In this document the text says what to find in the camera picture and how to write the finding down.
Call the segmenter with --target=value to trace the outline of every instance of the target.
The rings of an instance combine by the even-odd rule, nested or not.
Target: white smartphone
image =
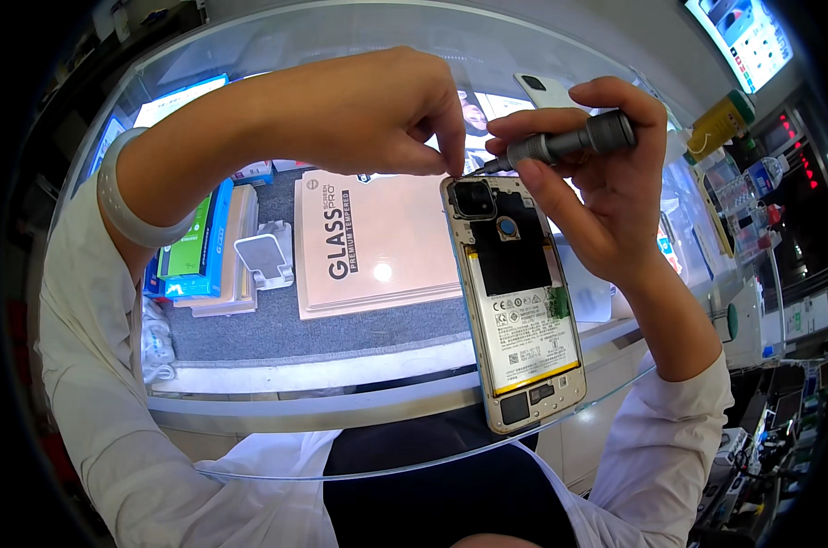
[[[490,430],[575,405],[582,348],[545,214],[517,177],[448,177],[441,193]]]
[[[575,103],[569,97],[566,86],[553,78],[518,72],[515,73],[515,82],[523,88],[524,93],[527,94],[532,104],[536,105],[537,109],[575,107],[590,113],[592,116],[599,112],[599,109],[590,109]]]

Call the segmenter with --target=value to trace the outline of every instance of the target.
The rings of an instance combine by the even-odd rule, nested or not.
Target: white bangle
[[[119,182],[116,181],[116,161],[119,159],[119,152],[131,139],[145,132],[146,129],[136,127],[124,132],[113,140],[110,148],[106,149],[104,160],[98,171],[98,200],[104,207],[104,213],[110,223],[123,236],[138,246],[164,247],[173,244],[189,232],[192,219],[195,218],[195,211],[173,226],[149,225],[128,208],[119,193]]]

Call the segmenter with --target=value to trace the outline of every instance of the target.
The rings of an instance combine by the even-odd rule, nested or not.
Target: hand
[[[272,122],[257,142],[271,143],[275,158],[341,174],[462,174],[460,99],[450,68],[435,55],[394,47],[234,85],[262,98],[255,108]],[[433,133],[441,153],[423,144]]]
[[[542,210],[562,230],[582,264],[622,291],[666,267],[656,237],[660,222],[661,171],[666,148],[666,109],[657,99],[614,76],[597,78],[569,90],[578,104],[619,107],[634,125],[639,144],[605,156],[570,154],[553,169],[538,160],[518,162],[521,181]],[[537,132],[568,132],[584,127],[580,109],[519,111],[489,123],[496,138],[493,154],[509,142]],[[563,181],[572,177],[584,205]]]

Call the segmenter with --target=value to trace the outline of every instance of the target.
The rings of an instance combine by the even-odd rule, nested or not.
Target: black pants
[[[426,462],[499,439],[480,405],[350,429],[332,444],[325,474]],[[522,441],[535,450],[538,434]],[[566,512],[539,464],[510,445],[413,472],[327,481],[323,495],[340,546],[450,546],[476,533],[575,546]]]

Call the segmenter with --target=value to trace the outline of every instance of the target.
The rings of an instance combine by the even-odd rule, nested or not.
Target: gray carpet
[[[294,185],[301,172],[277,174],[273,184],[256,188],[260,223],[282,219],[292,224]],[[299,319],[295,284],[260,291],[258,299],[256,312],[233,316],[192,317],[188,308],[163,305],[177,359],[306,360],[311,355],[380,349],[469,331],[461,298],[305,322]]]

